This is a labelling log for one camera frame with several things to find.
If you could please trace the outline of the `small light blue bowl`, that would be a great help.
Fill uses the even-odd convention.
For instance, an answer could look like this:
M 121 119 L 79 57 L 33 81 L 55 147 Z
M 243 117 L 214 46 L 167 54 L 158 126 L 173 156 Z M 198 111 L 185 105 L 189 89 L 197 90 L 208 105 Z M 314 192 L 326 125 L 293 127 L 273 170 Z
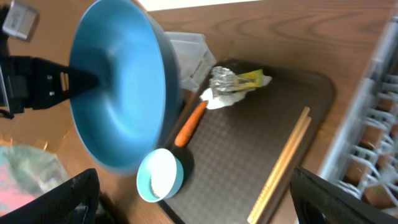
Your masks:
M 164 148 L 150 152 L 139 166 L 136 186 L 141 198 L 149 203 L 173 197 L 184 178 L 182 163 Z

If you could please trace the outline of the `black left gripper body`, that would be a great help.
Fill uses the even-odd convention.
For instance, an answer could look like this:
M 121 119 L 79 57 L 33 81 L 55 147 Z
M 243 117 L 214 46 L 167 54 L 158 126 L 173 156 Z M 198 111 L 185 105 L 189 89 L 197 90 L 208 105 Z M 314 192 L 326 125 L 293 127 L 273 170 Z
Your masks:
M 17 69 L 17 59 L 9 52 L 8 36 L 2 31 L 9 6 L 1 6 L 1 117 L 13 119 L 24 112 L 24 100 L 29 97 L 28 81 Z

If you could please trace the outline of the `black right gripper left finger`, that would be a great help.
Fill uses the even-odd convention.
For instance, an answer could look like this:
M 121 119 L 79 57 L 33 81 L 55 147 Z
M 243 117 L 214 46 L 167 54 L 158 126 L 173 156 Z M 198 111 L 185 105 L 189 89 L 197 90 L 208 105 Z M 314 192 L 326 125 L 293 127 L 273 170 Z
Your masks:
M 1 217 L 1 223 L 94 223 L 99 205 L 97 171 L 87 169 Z

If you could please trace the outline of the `large blue bowl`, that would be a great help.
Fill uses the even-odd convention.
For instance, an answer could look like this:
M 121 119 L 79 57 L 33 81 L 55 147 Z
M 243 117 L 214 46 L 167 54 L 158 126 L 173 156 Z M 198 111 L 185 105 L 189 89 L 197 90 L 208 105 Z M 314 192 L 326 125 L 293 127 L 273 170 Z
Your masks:
M 111 172 L 135 172 L 166 143 L 181 110 L 169 38 L 133 2 L 96 1 L 76 30 L 70 65 L 99 78 L 96 88 L 70 101 L 86 150 Z

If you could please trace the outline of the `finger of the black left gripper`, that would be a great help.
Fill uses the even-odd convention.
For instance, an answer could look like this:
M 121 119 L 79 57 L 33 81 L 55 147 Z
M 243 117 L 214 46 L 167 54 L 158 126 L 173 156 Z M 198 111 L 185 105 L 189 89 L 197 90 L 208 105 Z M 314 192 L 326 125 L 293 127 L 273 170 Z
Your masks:
M 33 109 L 48 109 L 100 84 L 98 77 L 90 72 L 42 58 L 33 59 L 33 66 Z

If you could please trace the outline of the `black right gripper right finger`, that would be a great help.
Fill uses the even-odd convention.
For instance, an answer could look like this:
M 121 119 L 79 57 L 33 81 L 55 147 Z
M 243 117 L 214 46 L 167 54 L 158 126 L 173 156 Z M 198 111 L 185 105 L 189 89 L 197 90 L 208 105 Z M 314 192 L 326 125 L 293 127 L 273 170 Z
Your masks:
M 290 194 L 300 224 L 397 223 L 396 218 L 360 201 L 303 167 L 294 169 Z

